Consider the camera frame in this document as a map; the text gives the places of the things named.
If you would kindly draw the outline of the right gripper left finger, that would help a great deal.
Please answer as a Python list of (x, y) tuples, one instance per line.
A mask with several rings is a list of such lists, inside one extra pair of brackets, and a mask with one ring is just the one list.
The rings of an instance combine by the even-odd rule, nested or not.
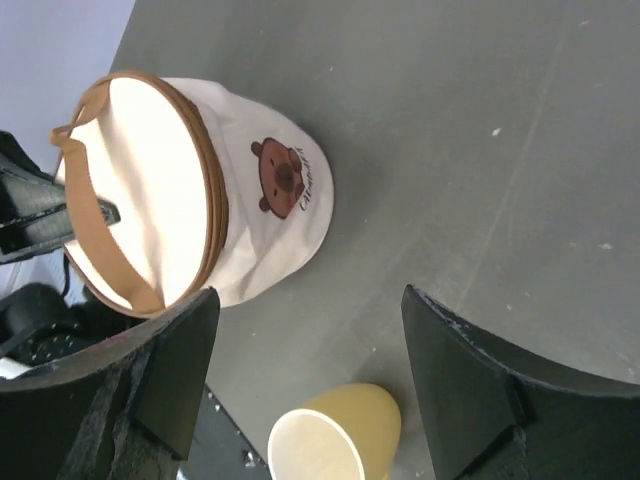
[(208, 288), (2, 381), (2, 478), (175, 478), (189, 456), (219, 313)]

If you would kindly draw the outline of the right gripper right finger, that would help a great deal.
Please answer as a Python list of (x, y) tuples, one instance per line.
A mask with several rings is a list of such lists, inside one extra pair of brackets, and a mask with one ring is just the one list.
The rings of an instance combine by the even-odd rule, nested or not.
[(437, 478), (638, 478), (638, 385), (534, 354), (413, 286), (401, 312)]

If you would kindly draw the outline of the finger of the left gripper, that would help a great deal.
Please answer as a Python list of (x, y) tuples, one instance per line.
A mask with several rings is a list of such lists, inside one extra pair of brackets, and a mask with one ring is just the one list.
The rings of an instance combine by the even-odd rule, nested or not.
[(1, 132), (1, 263), (48, 254), (75, 239), (64, 187)]

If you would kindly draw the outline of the cream round laundry bag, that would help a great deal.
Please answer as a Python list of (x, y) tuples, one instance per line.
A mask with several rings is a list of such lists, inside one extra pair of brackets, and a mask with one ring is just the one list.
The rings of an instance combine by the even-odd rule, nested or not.
[(127, 315), (155, 317), (205, 288), (244, 303), (303, 267), (329, 230), (321, 148), (213, 81), (105, 76), (49, 141), (74, 233), (65, 253)]

